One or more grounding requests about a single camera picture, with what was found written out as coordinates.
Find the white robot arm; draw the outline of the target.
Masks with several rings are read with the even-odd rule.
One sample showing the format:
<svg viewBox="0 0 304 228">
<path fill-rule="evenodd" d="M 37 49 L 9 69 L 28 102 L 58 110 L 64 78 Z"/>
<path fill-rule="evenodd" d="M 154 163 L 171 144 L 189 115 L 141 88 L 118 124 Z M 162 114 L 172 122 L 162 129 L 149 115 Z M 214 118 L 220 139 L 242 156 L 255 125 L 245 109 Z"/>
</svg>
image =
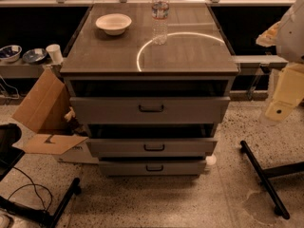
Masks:
<svg viewBox="0 0 304 228">
<path fill-rule="evenodd" d="M 275 46 L 276 54 L 287 61 L 264 111 L 266 119 L 278 123 L 304 99 L 304 0 L 295 0 L 278 22 L 257 37 L 256 43 L 266 48 Z"/>
</svg>

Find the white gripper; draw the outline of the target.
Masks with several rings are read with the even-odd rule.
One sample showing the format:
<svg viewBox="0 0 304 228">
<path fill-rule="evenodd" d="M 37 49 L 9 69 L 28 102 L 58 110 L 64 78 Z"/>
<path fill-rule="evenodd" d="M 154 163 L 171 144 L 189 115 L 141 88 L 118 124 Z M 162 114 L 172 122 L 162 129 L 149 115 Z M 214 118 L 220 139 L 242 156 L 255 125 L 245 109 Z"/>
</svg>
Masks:
<svg viewBox="0 0 304 228">
<path fill-rule="evenodd" d="M 278 74 L 273 101 L 265 110 L 265 117 L 273 122 L 285 120 L 304 99 L 304 65 L 288 63 Z"/>
</svg>

